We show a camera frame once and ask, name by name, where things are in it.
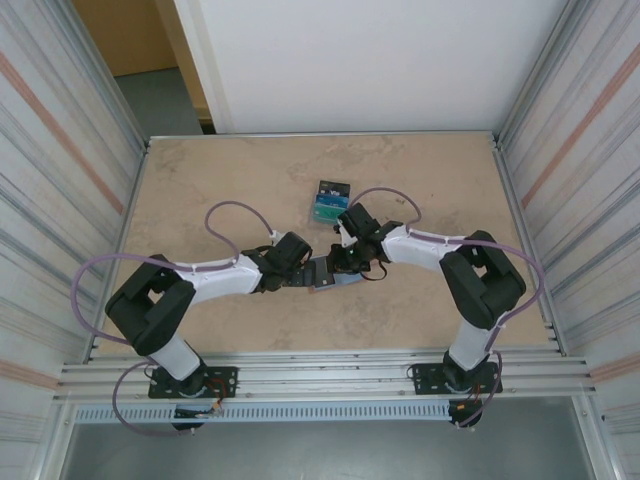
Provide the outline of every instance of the metal wall panel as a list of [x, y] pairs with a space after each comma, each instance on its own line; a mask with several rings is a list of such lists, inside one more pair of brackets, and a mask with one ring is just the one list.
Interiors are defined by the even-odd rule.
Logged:
[[[145, 150], [75, 21], [66, 2], [0, 5], [0, 477], [7, 479], [29, 475], [61, 366], [81, 360], [87, 335], [71, 313], [71, 280], [85, 260], [114, 250]], [[108, 268], [82, 282], [88, 318]]]
[[640, 2], [593, 1], [504, 153], [570, 353], [640, 472]]

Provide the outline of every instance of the wooden door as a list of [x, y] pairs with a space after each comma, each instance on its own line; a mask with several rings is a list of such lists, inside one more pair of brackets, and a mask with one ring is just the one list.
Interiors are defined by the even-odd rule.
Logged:
[[73, 0], [113, 76], [177, 67], [154, 0]]

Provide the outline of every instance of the aluminum frame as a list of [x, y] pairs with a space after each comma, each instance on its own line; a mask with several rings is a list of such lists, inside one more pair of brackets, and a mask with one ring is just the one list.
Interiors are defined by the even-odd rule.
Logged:
[[[403, 135], [428, 134], [442, 132], [358, 132], [355, 135]], [[502, 153], [496, 147], [492, 134], [487, 132], [487, 140], [493, 149], [496, 167], [505, 190], [507, 202], [513, 216], [524, 251], [535, 257], [535, 249], [529, 237], [526, 223], [515, 197], [511, 179]], [[319, 134], [265, 134], [265, 135], [225, 135], [225, 138], [242, 137], [289, 137], [289, 136], [331, 136], [351, 135], [349, 133]], [[168, 138], [206, 138], [168, 137]], [[131, 214], [140, 189], [142, 175], [146, 166], [146, 157], [136, 179], [131, 201], [128, 205], [119, 249], [122, 249], [131, 223]], [[109, 281], [105, 284], [105, 300], [113, 288], [117, 268], [110, 270]], [[562, 332], [556, 328], [556, 315], [548, 292], [539, 301], [544, 316], [545, 327], [549, 331], [549, 343], [537, 347], [499, 347], [504, 358], [504, 392], [502, 398], [522, 398], [530, 396], [568, 396], [585, 399], [595, 395], [595, 388], [589, 376], [586, 362], [581, 357], [566, 356], [563, 348]], [[91, 406], [107, 405], [116, 379], [133, 363], [137, 356], [128, 355], [92, 355], [97, 345], [95, 339], [90, 342], [87, 364], [66, 365], [60, 379], [60, 387], [54, 397], [52, 411], [56, 415], [50, 419], [50, 442], [42, 456], [40, 475], [32, 478], [56, 478], [62, 471], [64, 458], [71, 439], [71, 432], [79, 409]], [[261, 405], [291, 402], [351, 402], [353, 405], [368, 402], [382, 405], [384, 402], [415, 402], [424, 398], [425, 402], [460, 398], [455, 395], [418, 397], [413, 393], [413, 385], [406, 377], [407, 368], [413, 363], [440, 362], [444, 350], [362, 350], [362, 351], [320, 351], [320, 352], [267, 352], [204, 355], [210, 365], [235, 365], [241, 368], [238, 397], [228, 399], [231, 404]], [[119, 405], [140, 406], [149, 404], [146, 395], [148, 380], [142, 371], [134, 371], [123, 382], [118, 396]], [[172, 401], [153, 400], [153, 405], [170, 404]], [[197, 400], [181, 401], [181, 404], [202, 403]], [[594, 444], [591, 454], [602, 442], [593, 442], [593, 428], [584, 427], [585, 442]], [[606, 461], [607, 452], [600, 451], [597, 458], [591, 457], [595, 471], [596, 462]], [[609, 479], [598, 475], [598, 479]]]

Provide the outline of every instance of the beige tabletop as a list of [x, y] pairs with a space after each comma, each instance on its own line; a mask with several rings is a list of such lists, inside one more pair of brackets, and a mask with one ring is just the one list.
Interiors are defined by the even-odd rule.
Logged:
[[[477, 229], [519, 247], [518, 237], [484, 134], [311, 136], [153, 140], [133, 212], [125, 251], [162, 253], [171, 261], [227, 258], [229, 248], [203, 227], [208, 208], [239, 200], [258, 209], [278, 231], [293, 230], [326, 253], [339, 238], [310, 220], [318, 182], [350, 183], [353, 194], [384, 185], [411, 196], [423, 211], [415, 228], [448, 235]], [[380, 223], [413, 218], [410, 205], [389, 193], [362, 203]], [[250, 213], [217, 211], [214, 228], [240, 249], [268, 243]], [[528, 282], [523, 262], [514, 263]], [[138, 265], [125, 262], [119, 285]], [[444, 278], [410, 265], [390, 265], [382, 282], [359, 282], [320, 293], [281, 289], [233, 295], [191, 308], [179, 331], [201, 353], [218, 351], [324, 350], [446, 347], [460, 316]], [[105, 330], [115, 333], [109, 321]], [[548, 341], [536, 306], [514, 318], [499, 343]], [[100, 352], [129, 347], [103, 342]]]

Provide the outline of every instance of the cable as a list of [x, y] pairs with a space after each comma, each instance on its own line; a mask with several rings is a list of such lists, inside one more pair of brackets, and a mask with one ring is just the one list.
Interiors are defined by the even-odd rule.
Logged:
[[151, 366], [153, 366], [153, 365], [152, 365], [151, 363], [148, 363], [148, 364], [147, 364], [147, 366], [146, 366], [146, 367], [144, 367], [144, 371], [142, 372], [142, 373], [144, 373], [144, 376], [145, 376], [145, 377], [147, 377], [149, 380], [153, 380], [153, 377], [152, 377], [152, 375], [153, 375], [153, 374], [152, 374], [152, 375], [149, 375], [149, 374], [147, 373], [147, 368], [149, 368], [149, 367], [151, 367]]
[[173, 438], [173, 437], [179, 437], [181, 435], [189, 433], [190, 430], [183, 430], [183, 431], [180, 431], [180, 432], [158, 432], [158, 431], [155, 431], [155, 430], [148, 430], [146, 428], [140, 428], [140, 427], [137, 427], [137, 426], [127, 422], [125, 420], [125, 418], [122, 416], [122, 414], [120, 413], [120, 410], [118, 410], [118, 404], [117, 404], [118, 390], [120, 389], [120, 385], [122, 385], [122, 382], [124, 381], [124, 379], [125, 379], [125, 377], [127, 375], [129, 375], [136, 368], [140, 368], [143, 365], [149, 366], [149, 365], [153, 365], [153, 364], [151, 362], [145, 360], [143, 362], [136, 363], [135, 365], [127, 368], [122, 373], [122, 375], [120, 375], [120, 378], [118, 378], [118, 381], [116, 382], [116, 385], [113, 388], [113, 394], [111, 395], [111, 406], [113, 407], [113, 413], [115, 414], [115, 416], [118, 419], [118, 421], [120, 421], [120, 423], [122, 425], [124, 425], [126, 428], [128, 428], [132, 432], [138, 433], [140, 435], [144, 435], [146, 437], [162, 437], [162, 438], [169, 438], [170, 437], [170, 438]]
[[213, 212], [215, 212], [218, 208], [223, 207], [225, 205], [236, 205], [238, 207], [242, 207], [246, 210], [249, 210], [251, 213], [253, 213], [256, 217], [258, 217], [260, 219], [260, 221], [264, 224], [265, 227], [267, 227], [267, 230], [269, 231], [269, 235], [272, 236], [273, 235], [273, 229], [271, 228], [271, 225], [269, 225], [269, 222], [267, 222], [267, 220], [262, 216], [262, 214], [260, 212], [258, 212], [256, 209], [254, 209], [253, 207], [250, 207], [249, 205], [247, 205], [246, 203], [242, 203], [242, 202], [238, 202], [236, 200], [225, 200], [223, 202], [218, 202], [216, 203], [213, 207], [211, 207], [207, 213], [204, 216], [204, 228], [207, 230], [207, 232], [209, 232], [211, 235], [213, 235], [214, 237], [216, 237], [219, 240], [222, 240], [224, 243], [226, 243], [227, 245], [229, 245], [231, 247], [231, 249], [234, 252], [234, 260], [233, 263], [238, 261], [238, 258], [240, 257], [240, 251], [238, 250], [238, 247], [236, 247], [236, 244], [233, 243], [231, 240], [229, 240], [227, 237], [225, 237], [224, 235], [219, 234], [218, 232], [216, 232], [213, 228], [211, 228], [211, 226], [209, 225], [209, 219], [211, 218], [211, 215], [213, 214]]
[[407, 200], [411, 204], [411, 206], [415, 209], [415, 211], [416, 211], [418, 216], [416, 218], [414, 218], [413, 220], [407, 222], [407, 224], [406, 224], [407, 232], [409, 233], [409, 236], [411, 236], [413, 238], [417, 238], [419, 240], [426, 240], [428, 242], [433, 242], [433, 243], [440, 243], [440, 244], [443, 244], [443, 245], [444, 244], [470, 245], [470, 246], [476, 246], [476, 247], [496, 248], [496, 249], [503, 250], [505, 252], [511, 253], [513, 255], [516, 255], [517, 257], [522, 258], [523, 260], [525, 260], [527, 263], [529, 263], [533, 267], [533, 269], [536, 272], [536, 276], [538, 277], [537, 278], [537, 280], [538, 280], [538, 288], [536, 289], [536, 291], [533, 294], [533, 296], [531, 298], [529, 298], [529, 300], [527, 300], [525, 303], [520, 305], [518, 308], [508, 312], [500, 320], [498, 320], [498, 322], [496, 324], [496, 326], [498, 328], [494, 328], [494, 331], [491, 334], [491, 337], [489, 338], [489, 342], [487, 343], [487, 351], [490, 350], [491, 347], [493, 346], [493, 344], [495, 343], [496, 338], [498, 337], [498, 333], [500, 332], [500, 327], [503, 327], [504, 324], [507, 323], [507, 321], [509, 321], [511, 318], [515, 317], [517, 314], [519, 314], [523, 310], [525, 310], [525, 309], [529, 308], [531, 305], [533, 305], [538, 300], [538, 298], [540, 298], [540, 296], [542, 295], [542, 291], [544, 290], [544, 270], [542, 269], [542, 266], [538, 262], [536, 262], [532, 257], [530, 257], [529, 255], [527, 255], [524, 252], [521, 252], [517, 248], [510, 247], [509, 245], [503, 245], [501, 243], [488, 242], [488, 241], [485, 241], [485, 240], [466, 240], [466, 239], [457, 239], [457, 238], [432, 237], [431, 235], [422, 235], [422, 234], [419, 234], [419, 233], [416, 233], [416, 232], [412, 231], [409, 228], [409, 226], [413, 225], [414, 223], [419, 222], [420, 220], [422, 220], [422, 212], [420, 211], [420, 207], [418, 207], [418, 204], [415, 201], [413, 201], [411, 199], [411, 197], [409, 197], [407, 194], [401, 192], [400, 190], [396, 190], [395, 188], [390, 188], [390, 187], [372, 187], [372, 188], [368, 188], [368, 189], [364, 190], [363, 192], [359, 193], [358, 195], [356, 195], [354, 197], [354, 199], [351, 200], [351, 203], [349, 204], [349, 206], [355, 204], [364, 195], [366, 195], [368, 193], [371, 193], [371, 192], [376, 192], [376, 191], [395, 193], [396, 195], [399, 195], [402, 198], [404, 198], [405, 200]]
[[216, 392], [216, 388], [213, 385], [213, 383], [210, 382], [218, 382], [220, 383], [220, 385], [222, 386], [221, 388], [219, 388], [220, 390], [220, 394], [218, 395], [218, 405], [220, 406], [220, 408], [222, 408], [222, 400], [224, 400], [225, 398], [227, 398], [227, 386], [225, 385], [223, 380], [220, 380], [219, 378], [210, 378], [208, 379], [205, 384], [207, 385], [207, 387], [209, 387], [209, 389], [214, 393], [217, 394]]
[[418, 204], [416, 202], [414, 202], [409, 197], [409, 195], [407, 195], [406, 193], [402, 193], [400, 190], [396, 190], [395, 188], [390, 188], [390, 187], [371, 187], [371, 188], [367, 188], [366, 190], [364, 190], [364, 191], [360, 192], [358, 195], [356, 195], [353, 198], [353, 200], [351, 200], [351, 203], [349, 203], [349, 206], [351, 207], [358, 200], [360, 200], [366, 194], [371, 193], [371, 192], [390, 192], [390, 193], [395, 193], [396, 195], [401, 196], [402, 198], [404, 198], [407, 202], [409, 202], [411, 204], [411, 206], [414, 208], [414, 210], [416, 211], [416, 214], [418, 216], [416, 218], [414, 218], [413, 220], [410, 220], [410, 221], [408, 221], [406, 223], [407, 231], [409, 231], [409, 226], [410, 225], [413, 225], [414, 223], [418, 223], [420, 220], [422, 220], [422, 211], [420, 211], [420, 207], [418, 207]]
[[414, 231], [410, 231], [409, 236], [413, 238], [417, 238], [419, 240], [440, 243], [443, 245], [448, 243], [449, 245], [469, 245], [474, 247], [496, 248], [498, 250], [503, 250], [507, 253], [511, 253], [517, 257], [520, 257], [523, 260], [526, 260], [527, 263], [529, 263], [533, 267], [533, 269], [536, 272], [536, 276], [538, 277], [537, 278], [538, 288], [536, 289], [535, 293], [531, 296], [531, 298], [529, 298], [529, 300], [524, 302], [518, 308], [515, 308], [510, 312], [506, 313], [502, 318], [498, 320], [498, 322], [496, 323], [496, 326], [493, 329], [491, 337], [489, 337], [489, 341], [487, 342], [487, 347], [486, 347], [487, 352], [491, 350], [491, 347], [495, 343], [496, 338], [500, 333], [501, 327], [503, 327], [505, 323], [507, 323], [510, 319], [512, 319], [516, 315], [518, 315], [520, 312], [522, 312], [523, 310], [526, 310], [531, 305], [533, 305], [538, 300], [538, 298], [540, 298], [540, 296], [542, 295], [542, 291], [544, 290], [544, 270], [542, 269], [542, 266], [538, 262], [536, 262], [532, 257], [530, 257], [524, 252], [521, 252], [517, 248], [510, 247], [509, 245], [503, 245], [501, 243], [488, 242], [486, 240], [466, 240], [466, 239], [458, 239], [458, 238], [446, 239], [446, 238], [440, 238], [440, 237], [432, 237], [431, 235], [422, 235]]
[[500, 352], [497, 352], [497, 351], [493, 352], [493, 353], [495, 353], [496, 356], [498, 357], [498, 373], [496, 374], [496, 381], [493, 384], [493, 388], [491, 389], [491, 393], [489, 393], [489, 396], [487, 397], [487, 399], [484, 402], [482, 402], [482, 405], [480, 406], [480, 408], [478, 410], [476, 410], [473, 413], [473, 415], [471, 415], [466, 420], [463, 420], [462, 422], [457, 422], [456, 423], [456, 426], [458, 428], [462, 428], [462, 427], [468, 425], [476, 417], [478, 417], [482, 412], [484, 412], [484, 410], [487, 408], [487, 405], [489, 405], [489, 403], [491, 402], [491, 400], [495, 396], [496, 392], [498, 391], [498, 385], [500, 385], [500, 378], [502, 377], [502, 354]]
[[387, 275], [388, 275], [389, 272], [387, 271], [385, 266], [382, 264], [382, 262], [380, 262], [379, 260], [378, 260], [378, 265], [380, 266], [380, 268], [384, 272], [384, 275], [382, 277], [380, 277], [380, 278], [367, 277], [363, 272], [360, 272], [360, 276], [362, 278], [364, 278], [365, 280], [369, 281], [369, 282], [379, 282], [380, 280], [384, 280], [385, 278], [387, 278]]
[[[489, 337], [489, 340], [487, 342], [486, 345], [486, 351], [487, 353], [489, 353], [491, 351], [491, 348], [493, 347], [496, 339], [498, 338], [498, 334], [500, 333], [500, 330], [502, 329], [502, 327], [504, 327], [504, 325], [513, 317], [515, 317], [516, 315], [518, 315], [520, 312], [522, 312], [523, 310], [529, 308], [531, 305], [533, 305], [542, 295], [542, 292], [544, 290], [544, 270], [542, 269], [542, 266], [536, 262], [535, 259], [533, 259], [532, 257], [530, 257], [529, 255], [527, 255], [524, 252], [521, 252], [520, 250], [518, 250], [517, 248], [513, 248], [509, 245], [503, 245], [501, 243], [494, 243], [494, 242], [488, 242], [485, 240], [467, 240], [467, 239], [457, 239], [457, 238], [441, 238], [441, 237], [433, 237], [431, 235], [423, 235], [423, 234], [419, 234], [416, 233], [414, 231], [412, 231], [409, 226], [419, 222], [422, 219], [422, 212], [420, 211], [420, 208], [418, 207], [418, 205], [416, 204], [416, 202], [414, 202], [408, 195], [400, 192], [399, 190], [396, 190], [394, 188], [388, 188], [388, 187], [373, 187], [373, 188], [369, 188], [365, 191], [363, 191], [362, 193], [360, 193], [359, 195], [356, 195], [356, 197], [351, 201], [350, 206], [353, 205], [356, 201], [358, 201], [362, 196], [366, 195], [369, 192], [374, 192], [374, 191], [385, 191], [385, 192], [391, 192], [391, 193], [395, 193], [396, 195], [400, 195], [402, 198], [406, 199], [412, 206], [413, 208], [416, 210], [416, 213], [418, 214], [418, 216], [411, 220], [410, 222], [407, 222], [406, 226], [407, 226], [407, 232], [409, 233], [409, 236], [413, 237], [413, 238], [417, 238], [419, 240], [425, 240], [427, 242], [434, 242], [434, 243], [440, 243], [443, 245], [446, 244], [450, 244], [450, 245], [469, 245], [469, 246], [475, 246], [475, 247], [488, 247], [488, 248], [496, 248], [499, 250], [503, 250], [507, 253], [511, 253], [513, 255], [516, 255], [517, 257], [522, 258], [523, 260], [525, 260], [527, 263], [529, 263], [529, 265], [531, 265], [533, 267], [533, 269], [536, 272], [536, 277], [537, 277], [537, 281], [538, 281], [538, 288], [536, 289], [536, 291], [534, 292], [534, 294], [531, 296], [531, 298], [529, 298], [529, 300], [527, 300], [525, 303], [523, 303], [522, 305], [520, 305], [518, 308], [515, 308], [514, 310], [511, 310], [510, 312], [508, 312], [507, 314], [505, 314], [502, 318], [500, 318], [498, 320], [498, 322], [496, 322], [496, 325], [493, 329], [493, 332], [491, 333], [491, 336]], [[471, 422], [473, 419], [475, 419], [478, 415], [480, 415], [484, 409], [486, 408], [486, 406], [489, 404], [489, 402], [491, 402], [491, 400], [493, 399], [496, 391], [498, 390], [498, 385], [500, 385], [500, 379], [502, 377], [502, 355], [500, 354], [500, 352], [494, 352], [497, 357], [498, 357], [498, 374], [496, 375], [496, 381], [493, 384], [493, 388], [491, 389], [491, 393], [489, 394], [489, 396], [487, 397], [487, 399], [485, 400], [485, 402], [482, 404], [482, 406], [473, 414], [471, 415], [468, 419], [466, 419], [464, 422], [458, 424], [458, 427], [463, 427], [465, 425], [467, 425], [469, 422]]]
[[[227, 237], [216, 232], [209, 225], [209, 218], [211, 217], [211, 214], [216, 209], [222, 207], [223, 205], [238, 205], [240, 207], [246, 208], [250, 212], [254, 213], [262, 221], [262, 223], [267, 227], [267, 230], [269, 231], [269, 235], [273, 235], [273, 230], [271, 229], [271, 226], [269, 225], [267, 220], [257, 210], [253, 209], [249, 205], [246, 205], [241, 202], [236, 202], [235, 200], [227, 200], [225, 202], [219, 202], [207, 211], [207, 214], [205, 215], [205, 228], [214, 237], [222, 240], [227, 245], [229, 245], [234, 252], [234, 257], [233, 257], [233, 260], [227, 263], [224, 263], [222, 265], [208, 265], [208, 266], [198, 267], [195, 269], [196, 272], [217, 272], [220, 270], [225, 270], [227, 268], [231, 268], [238, 261], [238, 258], [240, 256], [240, 251], [238, 250], [238, 247], [236, 247], [236, 245]], [[124, 338], [109, 335], [108, 333], [104, 333], [101, 330], [98, 330], [97, 328], [95, 328], [93, 325], [91, 325], [82, 316], [82, 312], [80, 311], [80, 306], [78, 304], [78, 289], [80, 288], [80, 279], [82, 278], [82, 275], [84, 275], [84, 272], [86, 272], [89, 268], [91, 268], [96, 263], [105, 262], [107, 260], [135, 260], [140, 263], [148, 263], [151, 265], [156, 265], [158, 267], [169, 268], [171, 270], [175, 270], [178, 272], [193, 272], [194, 269], [187, 265], [176, 265], [175, 263], [165, 262], [162, 260], [157, 260], [155, 258], [149, 258], [143, 255], [135, 255], [132, 253], [108, 253], [105, 255], [98, 255], [86, 261], [84, 264], [80, 266], [75, 276], [73, 277], [73, 281], [71, 282], [71, 292], [69, 294], [71, 299], [71, 310], [73, 311], [73, 315], [76, 317], [76, 320], [78, 321], [80, 326], [82, 326], [82, 328], [84, 328], [85, 330], [88, 330], [89, 332], [94, 334], [96, 337], [104, 338], [106, 340], [111, 340], [112, 342], [121, 343], [123, 345], [129, 345], [129, 342]]]

